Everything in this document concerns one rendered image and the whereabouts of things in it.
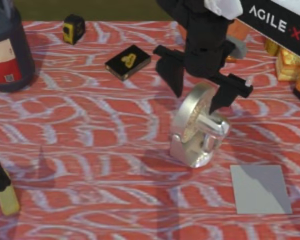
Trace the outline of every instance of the dark green background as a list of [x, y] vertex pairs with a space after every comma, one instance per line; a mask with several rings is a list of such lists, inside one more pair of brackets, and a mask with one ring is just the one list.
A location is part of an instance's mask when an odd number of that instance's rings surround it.
[[69, 14], [87, 21], [170, 20], [156, 0], [14, 0], [24, 21], [63, 21]]

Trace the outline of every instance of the white wavy pattern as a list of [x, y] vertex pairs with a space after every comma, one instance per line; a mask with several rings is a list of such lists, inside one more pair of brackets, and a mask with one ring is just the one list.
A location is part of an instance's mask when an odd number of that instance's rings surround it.
[[[157, 58], [124, 83], [104, 70], [132, 43], [181, 48], [176, 24], [88, 22], [75, 46], [61, 27], [25, 24], [38, 79], [0, 93], [0, 159], [22, 204], [18, 216], [0, 212], [0, 240], [300, 239], [300, 102], [277, 83], [261, 36], [251, 32], [247, 58], [224, 70], [254, 80], [253, 95], [223, 111], [231, 135], [193, 170], [168, 155], [181, 100], [157, 76]], [[184, 94], [196, 82], [187, 76]], [[229, 166], [238, 163], [282, 165], [294, 214], [236, 215]]]

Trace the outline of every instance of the yellow marker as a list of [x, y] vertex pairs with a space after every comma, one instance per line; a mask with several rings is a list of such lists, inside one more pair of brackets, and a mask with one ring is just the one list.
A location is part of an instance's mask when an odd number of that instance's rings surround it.
[[130, 53], [128, 56], [123, 56], [121, 61], [125, 63], [125, 66], [130, 69], [134, 65], [137, 56], [134, 53]]
[[0, 192], [0, 207], [2, 213], [6, 216], [16, 214], [20, 211], [20, 204], [12, 183], [4, 191]]

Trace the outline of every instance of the gray square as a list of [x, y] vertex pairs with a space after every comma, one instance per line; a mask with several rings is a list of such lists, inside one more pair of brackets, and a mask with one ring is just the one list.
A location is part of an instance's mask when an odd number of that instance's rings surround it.
[[280, 165], [230, 166], [237, 214], [292, 214]]

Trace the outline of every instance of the silver metallic object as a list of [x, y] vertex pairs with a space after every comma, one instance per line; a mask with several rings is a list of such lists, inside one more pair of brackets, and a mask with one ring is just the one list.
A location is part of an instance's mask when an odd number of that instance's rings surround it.
[[197, 84], [177, 111], [172, 125], [170, 155], [192, 168], [206, 165], [230, 130], [228, 120], [218, 113], [209, 115], [216, 90]]

